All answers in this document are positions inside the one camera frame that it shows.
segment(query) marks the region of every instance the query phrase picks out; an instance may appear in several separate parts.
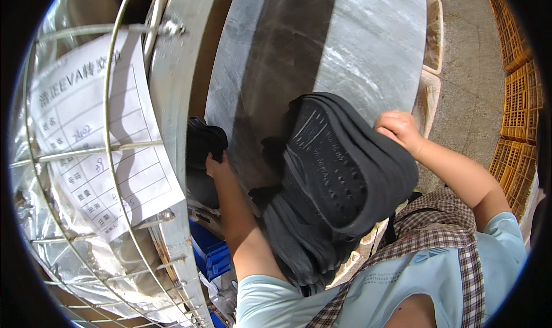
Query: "metal wire guard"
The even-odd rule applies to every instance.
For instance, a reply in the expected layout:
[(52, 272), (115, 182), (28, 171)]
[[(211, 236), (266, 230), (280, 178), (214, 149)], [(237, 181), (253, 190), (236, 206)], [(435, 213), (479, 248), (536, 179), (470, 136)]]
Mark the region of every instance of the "metal wire guard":
[[(37, 171), (37, 163), (55, 161), (55, 160), (64, 159), (64, 158), (68, 158), (68, 157), (85, 156), (85, 155), (89, 155), (90, 153), (93, 153), (93, 152), (106, 152), (107, 159), (108, 159), (108, 165), (109, 165), (109, 171), (111, 173), (111, 177), (112, 177), (112, 180), (114, 182), (114, 188), (115, 188), (115, 191), (116, 191), (116, 197), (117, 197), (119, 206), (120, 206), (122, 212), (124, 212), (124, 216), (125, 216), (124, 220), (125, 220), (125, 223), (127, 224), (129, 234), (132, 238), (132, 241), (134, 242), (134, 246), (138, 250), (138, 253), (140, 254), (140, 256), (142, 258), (142, 261), (146, 265), (147, 269), (146, 270), (140, 270), (140, 271), (137, 271), (137, 272), (132, 272), (132, 273), (126, 274), (124, 276), (114, 276), (114, 277), (111, 277), (111, 278), (101, 278), (99, 275), (97, 275), (93, 271), (93, 269), (86, 262), (86, 260), (84, 260), (83, 257), (80, 256), (80, 254), (77, 252), (77, 249), (73, 245), (74, 241), (87, 239), (87, 238), (92, 238), (92, 237), (95, 237), (95, 235), (86, 235), (86, 236), (78, 236), (78, 237), (67, 236), (67, 234), (65, 233), (65, 230), (62, 227), (61, 223), (56, 218), (56, 215), (53, 212), (51, 205), (48, 205), (48, 204), (45, 205), (46, 208), (47, 208), (48, 214), (52, 217), (52, 220), (55, 222), (57, 228), (61, 231), (62, 237), (61, 238), (54, 238), (54, 239), (43, 239), (43, 240), (27, 240), (26, 242), (28, 244), (29, 250), (31, 250), (31, 253), (33, 254), (35, 259), (39, 263), (40, 263), (40, 256), (37, 254), (37, 251), (33, 248), (34, 244), (65, 242), (67, 244), (67, 247), (72, 250), (74, 255), (84, 265), (84, 267), (88, 270), (88, 272), (95, 278), (95, 280), (91, 280), (91, 281), (63, 282), (60, 276), (52, 273), (51, 276), (53, 277), (52, 280), (54, 280), (54, 281), (45, 282), (46, 284), (60, 285), (64, 290), (71, 293), (73, 296), (78, 298), (78, 300), (80, 302), (83, 303), (83, 305), (66, 305), (66, 306), (64, 305), (67, 309), (86, 309), (87, 308), (87, 309), (91, 309), (91, 310), (95, 311), (97, 314), (100, 314), (104, 318), (104, 319), (101, 319), (101, 320), (87, 320), (87, 319), (82, 318), (75, 311), (73, 311), (75, 316), (78, 317), (77, 320), (73, 320), (75, 323), (87, 323), (87, 324), (92, 324), (93, 325), (95, 323), (109, 323), (109, 322), (111, 322), (111, 323), (117, 324), (118, 326), (121, 326), (121, 327), (128, 327), (128, 326), (121, 323), (124, 320), (128, 320), (128, 318), (113, 319), (113, 318), (110, 318), (110, 317), (106, 316), (106, 314), (103, 313), (102, 311), (98, 310), (99, 308), (102, 308), (103, 306), (109, 306), (109, 305), (116, 305), (116, 304), (123, 304), (124, 303), (132, 311), (134, 311), (138, 316), (143, 317), (143, 318), (145, 318), (149, 321), (148, 324), (134, 326), (134, 328), (140, 328), (140, 327), (146, 327), (146, 326), (167, 327), (166, 325), (161, 325), (160, 323), (154, 321), (153, 319), (149, 318), (147, 315), (152, 313), (152, 312), (155, 312), (155, 311), (161, 311), (161, 310), (165, 310), (167, 308), (171, 308), (173, 306), (175, 306), (182, 313), (183, 321), (187, 320), (189, 316), (192, 316), (193, 317), (193, 319), (191, 320), (192, 324), (194, 324), (195, 326), (205, 327), (205, 326), (207, 326), (207, 324), (206, 324), (207, 322), (205, 321), (204, 318), (200, 317), (199, 313), (197, 312), (197, 307), (190, 304), (190, 298), (182, 298), (181, 301), (176, 302), (174, 300), (174, 298), (172, 298), (168, 293), (168, 291), (170, 291), (170, 290), (178, 290), (180, 288), (183, 288), (183, 286), (185, 286), (186, 283), (183, 282), (179, 286), (166, 289), (162, 285), (159, 277), (157, 277), (156, 274), (155, 274), (155, 271), (165, 269), (167, 267), (171, 267), (173, 264), (175, 264), (177, 262), (182, 262), (182, 260), (175, 260), (175, 261), (172, 261), (172, 262), (169, 262), (169, 263), (166, 263), (166, 264), (162, 264), (162, 265), (160, 265), (156, 268), (152, 268), (152, 266), (148, 263), (145, 255), (144, 255), (144, 252), (143, 252), (142, 248), (140, 247), (140, 245), (138, 243), (135, 232), (134, 232), (134, 229), (145, 228), (147, 226), (144, 225), (144, 224), (141, 224), (140, 226), (137, 226), (136, 228), (133, 228), (131, 226), (131, 223), (130, 223), (128, 215), (127, 215), (127, 212), (125, 211), (124, 206), (122, 204), (119, 186), (118, 186), (116, 178), (115, 178), (115, 169), (114, 169), (113, 158), (112, 158), (112, 152), (114, 150), (133, 149), (133, 148), (140, 148), (140, 147), (150, 147), (150, 146), (162, 144), (161, 141), (142, 142), (142, 143), (139, 143), (139, 144), (128, 144), (128, 145), (119, 145), (119, 146), (112, 146), (111, 143), (110, 143), (110, 137), (109, 137), (109, 104), (108, 104), (108, 101), (109, 101), (109, 79), (110, 79), (110, 75), (111, 75), (111, 67), (112, 67), (112, 59), (113, 59), (113, 52), (114, 52), (114, 46), (115, 46), (115, 39), (116, 39), (116, 36), (117, 36), (117, 33), (118, 33), (119, 29), (121, 28), (122, 16), (126, 11), (128, 2), (129, 2), (129, 0), (122, 0), (121, 6), (119, 8), (119, 11), (117, 13), (115, 23), (114, 23), (113, 26), (111, 26), (111, 25), (89, 25), (89, 26), (84, 26), (84, 27), (79, 27), (79, 28), (69, 28), (69, 29), (59, 31), (56, 34), (45, 35), (45, 36), (43, 36), (43, 37), (41, 37), (40, 39), (37, 40), (37, 41), (42, 41), (42, 42), (44, 42), (44, 41), (55, 41), (55, 40), (60, 39), (64, 36), (106, 33), (106, 32), (109, 32), (112, 29), (112, 37), (111, 37), (111, 42), (110, 42), (108, 55), (107, 55), (107, 70), (106, 70), (106, 78), (105, 78), (105, 84), (104, 84), (104, 95), (103, 95), (105, 148), (99, 148), (99, 149), (95, 149), (95, 150), (73, 151), (73, 152), (66, 152), (66, 153), (60, 153), (60, 154), (35, 158), (33, 149), (30, 146), (31, 145), (30, 128), (31, 128), (32, 121), (29, 118), (30, 117), (29, 116), (30, 97), (28, 97), (28, 94), (27, 94), (28, 93), (27, 92), (27, 83), (28, 83), (30, 58), (27, 57), (27, 59), (25, 60), (25, 64), (24, 64), (22, 96), (23, 96), (23, 99), (24, 99), (24, 108), (23, 108), (23, 110), (24, 110), (25, 127), (26, 127), (25, 128), (25, 136), (26, 136), (26, 142), (27, 142), (27, 145), (28, 145), (27, 148), (28, 148), (29, 158), (11, 164), (10, 168), (31, 165), (30, 166), (31, 171), (32, 171), (32, 174), (34, 175), (34, 178), (36, 179), (35, 183), (38, 186), (39, 199), (43, 200), (43, 202), (46, 203), (47, 202), (47, 197), (46, 197), (44, 187), (43, 187), (41, 181), (39, 180), (39, 174), (38, 174), (38, 171)], [(134, 30), (134, 31), (139, 31), (139, 32), (156, 32), (157, 31), (156, 28), (148, 27), (146, 25), (140, 25), (140, 26), (135, 26), (135, 27), (129, 28), (129, 30), (131, 30), (131, 29)], [(170, 299), (170, 301), (172, 303), (171, 305), (166, 306), (166, 307), (162, 307), (162, 308), (158, 308), (158, 309), (155, 309), (155, 310), (141, 312), (138, 309), (136, 309), (132, 304), (127, 302), (124, 298), (122, 298), (109, 285), (109, 282), (111, 282), (111, 281), (121, 279), (121, 278), (129, 278), (131, 276), (137, 276), (138, 274), (144, 274), (144, 273), (149, 273), (154, 278), (157, 285), (161, 288), (163, 294)], [(72, 284), (74, 285), (74, 284), (83, 284), (83, 283), (92, 283), (92, 282), (100, 283), (101, 285), (103, 285), (116, 298), (118, 298), (119, 301), (114, 302), (114, 303), (104, 303), (104, 304), (95, 304), (95, 305), (93, 305), (93, 304), (88, 303), (86, 300), (82, 299), (77, 293), (75, 293), (71, 289), (71, 287), (67, 286), (67, 285), (72, 285)], [(185, 304), (186, 304), (186, 306), (188, 306), (190, 308), (189, 311), (183, 309)], [(178, 325), (180, 325), (180, 323), (175, 323), (173, 325), (170, 325), (170, 327), (178, 326)]]

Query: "light blue t-shirt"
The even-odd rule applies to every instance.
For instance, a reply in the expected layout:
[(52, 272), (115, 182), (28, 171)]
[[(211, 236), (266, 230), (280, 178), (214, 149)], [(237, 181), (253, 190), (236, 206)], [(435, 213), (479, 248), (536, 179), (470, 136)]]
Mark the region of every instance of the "light blue t-shirt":
[[(496, 215), (475, 237), (487, 319), (514, 285), (526, 251), (512, 213)], [(304, 327), (338, 291), (335, 287), (305, 298), (279, 279), (247, 276), (238, 285), (238, 327)], [(424, 249), (365, 269), (353, 281), (334, 327), (383, 327), (395, 308), (417, 293), (432, 298), (438, 327), (461, 325), (463, 292), (458, 249)]]

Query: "stacked yellow crate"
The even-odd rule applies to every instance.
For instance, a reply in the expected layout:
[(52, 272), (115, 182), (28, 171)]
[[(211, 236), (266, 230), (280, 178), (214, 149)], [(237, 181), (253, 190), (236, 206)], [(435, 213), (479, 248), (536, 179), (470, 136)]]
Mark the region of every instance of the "stacked yellow crate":
[(520, 68), (533, 58), (527, 38), (508, 8), (506, 0), (489, 0), (499, 33), (502, 66), (508, 73)]
[(539, 71), (533, 61), (505, 79), (502, 138), (489, 172), (499, 181), (518, 221), (525, 211), (536, 171), (536, 130), (543, 94)]

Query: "stack of shoe soles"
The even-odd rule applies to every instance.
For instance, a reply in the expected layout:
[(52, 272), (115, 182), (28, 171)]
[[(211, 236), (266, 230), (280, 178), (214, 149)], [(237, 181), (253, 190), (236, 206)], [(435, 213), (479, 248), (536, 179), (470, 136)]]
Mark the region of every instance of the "stack of shoe soles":
[(323, 291), (360, 239), (408, 199), (418, 170), (404, 148), (334, 94), (295, 99), (283, 123), (283, 136), (261, 142), (281, 185), (249, 194), (280, 269), (309, 296)]
[(188, 120), (186, 138), (186, 187), (193, 197), (204, 206), (217, 209), (219, 199), (215, 182), (205, 172), (205, 160), (209, 153), (221, 162), (223, 151), (228, 148), (228, 139), (223, 129), (207, 125), (199, 117)]

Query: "blue plastic crate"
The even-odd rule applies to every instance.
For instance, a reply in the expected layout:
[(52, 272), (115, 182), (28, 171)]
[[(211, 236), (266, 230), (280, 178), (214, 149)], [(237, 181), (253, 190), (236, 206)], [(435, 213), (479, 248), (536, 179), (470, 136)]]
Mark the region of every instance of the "blue plastic crate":
[(208, 281), (228, 272), (232, 257), (225, 241), (190, 220), (195, 263)]
[(215, 328), (226, 328), (226, 325), (220, 320), (217, 315), (215, 315), (214, 312), (211, 312), (211, 320), (212, 325), (214, 325)]

